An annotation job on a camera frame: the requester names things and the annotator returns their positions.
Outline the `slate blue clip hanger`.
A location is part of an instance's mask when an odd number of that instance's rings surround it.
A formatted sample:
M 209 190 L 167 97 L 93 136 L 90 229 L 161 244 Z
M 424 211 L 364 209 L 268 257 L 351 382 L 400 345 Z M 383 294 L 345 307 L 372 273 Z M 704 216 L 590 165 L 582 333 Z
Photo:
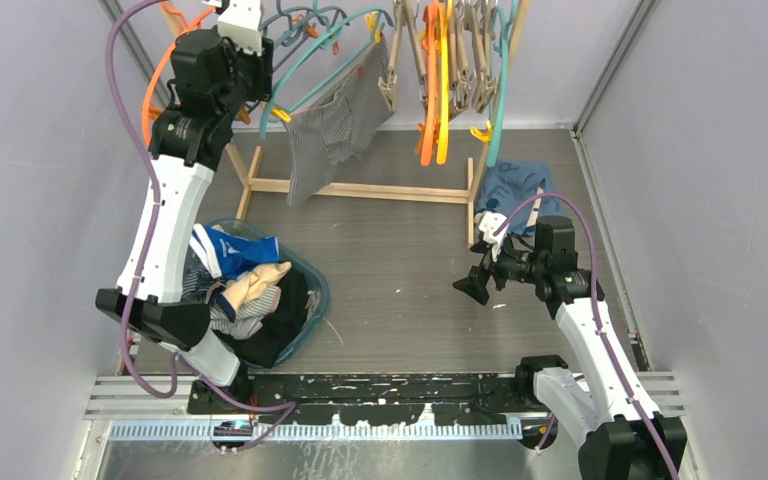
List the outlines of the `slate blue clip hanger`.
M 273 41 L 273 70 L 281 68 L 298 48 L 311 37 L 311 21 L 319 17 L 317 1 L 297 1 L 284 6 L 274 2 L 273 12 L 260 23 L 260 33 Z

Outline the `grey striped underwear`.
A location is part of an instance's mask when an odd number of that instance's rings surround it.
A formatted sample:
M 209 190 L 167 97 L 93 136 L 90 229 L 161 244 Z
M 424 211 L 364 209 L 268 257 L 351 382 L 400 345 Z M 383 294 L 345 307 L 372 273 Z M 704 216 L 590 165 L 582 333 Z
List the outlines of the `grey striped underwear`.
M 292 160 L 289 205 L 328 186 L 338 167 L 364 152 L 393 115 L 379 87 L 388 63 L 387 43 L 369 44 L 291 114 L 285 125 Z

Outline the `orange plastic clip hanger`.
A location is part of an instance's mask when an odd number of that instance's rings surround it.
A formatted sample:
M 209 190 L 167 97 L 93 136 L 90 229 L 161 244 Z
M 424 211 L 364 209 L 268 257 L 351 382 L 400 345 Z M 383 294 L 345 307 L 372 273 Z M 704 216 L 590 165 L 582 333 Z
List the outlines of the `orange plastic clip hanger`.
M 201 13 L 199 13 L 192 21 L 190 21 L 179 9 L 174 6 L 172 1 L 161 1 L 159 6 L 163 12 L 164 20 L 166 21 L 170 31 L 174 34 L 175 37 L 178 37 L 183 33 L 187 33 L 191 30 L 200 28 L 205 19 L 209 15 L 213 14 L 216 10 L 215 6 L 208 5 Z M 153 98 L 156 91 L 158 90 L 161 75 L 170 60 L 174 46 L 174 43 L 169 45 L 155 66 L 140 106 L 140 132 L 145 145 L 150 143 L 152 122 L 156 120 L 162 113 L 162 109 L 153 103 Z

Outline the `blue underwear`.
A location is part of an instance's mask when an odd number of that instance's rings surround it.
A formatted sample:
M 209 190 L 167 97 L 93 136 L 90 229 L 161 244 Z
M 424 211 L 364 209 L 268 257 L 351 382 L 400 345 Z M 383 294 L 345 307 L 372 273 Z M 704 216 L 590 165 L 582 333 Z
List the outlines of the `blue underwear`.
M 278 263 L 276 237 L 248 240 L 202 224 L 194 224 L 189 247 L 213 278 L 237 279 L 261 264 Z

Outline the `beige underwear with navy trim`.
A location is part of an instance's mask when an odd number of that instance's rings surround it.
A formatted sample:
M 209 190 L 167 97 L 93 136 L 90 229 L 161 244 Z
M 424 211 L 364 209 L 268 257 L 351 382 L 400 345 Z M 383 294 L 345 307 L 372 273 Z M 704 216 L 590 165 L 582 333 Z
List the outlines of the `beige underwear with navy trim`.
M 216 305 L 230 322 L 235 322 L 239 308 L 275 286 L 292 268 L 291 262 L 260 264 L 230 281 L 217 297 Z

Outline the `striped navy shorts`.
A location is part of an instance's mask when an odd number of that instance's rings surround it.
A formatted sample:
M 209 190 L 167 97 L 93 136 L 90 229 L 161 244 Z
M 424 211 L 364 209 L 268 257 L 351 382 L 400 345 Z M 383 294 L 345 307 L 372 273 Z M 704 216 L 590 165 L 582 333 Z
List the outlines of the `striped navy shorts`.
M 184 273 L 182 301 L 211 304 L 226 288 L 223 278 L 214 278 L 201 264 L 193 264 Z

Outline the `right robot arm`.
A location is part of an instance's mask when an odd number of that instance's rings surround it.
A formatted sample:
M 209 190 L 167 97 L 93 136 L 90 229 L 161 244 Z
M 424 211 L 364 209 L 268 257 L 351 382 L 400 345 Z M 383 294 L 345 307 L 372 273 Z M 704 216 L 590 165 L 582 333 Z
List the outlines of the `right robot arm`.
M 485 305 L 488 284 L 530 284 L 572 346 L 575 375 L 558 355 L 522 359 L 515 396 L 527 410 L 544 406 L 551 426 L 577 449 L 584 479 L 676 479 L 687 445 L 680 418 L 665 415 L 623 357 L 604 293 L 592 271 L 578 265 L 575 228 L 564 216 L 536 219 L 531 243 L 508 231 L 506 216 L 476 215 L 481 256 L 455 289 Z

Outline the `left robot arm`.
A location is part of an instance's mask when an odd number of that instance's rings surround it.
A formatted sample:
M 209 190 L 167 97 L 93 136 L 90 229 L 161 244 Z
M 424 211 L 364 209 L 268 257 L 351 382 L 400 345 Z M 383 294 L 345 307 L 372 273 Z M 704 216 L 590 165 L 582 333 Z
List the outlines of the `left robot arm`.
M 274 43 L 258 52 L 237 46 L 218 28 L 181 35 L 171 53 L 175 94 L 152 126 L 145 151 L 152 171 L 129 260 L 113 288 L 96 294 L 98 310 L 178 353 L 214 385 L 229 413 L 245 409 L 251 385 L 239 358 L 210 329 L 206 304 L 182 298 L 196 214 L 212 182 L 232 124 L 247 102 L 272 96 Z

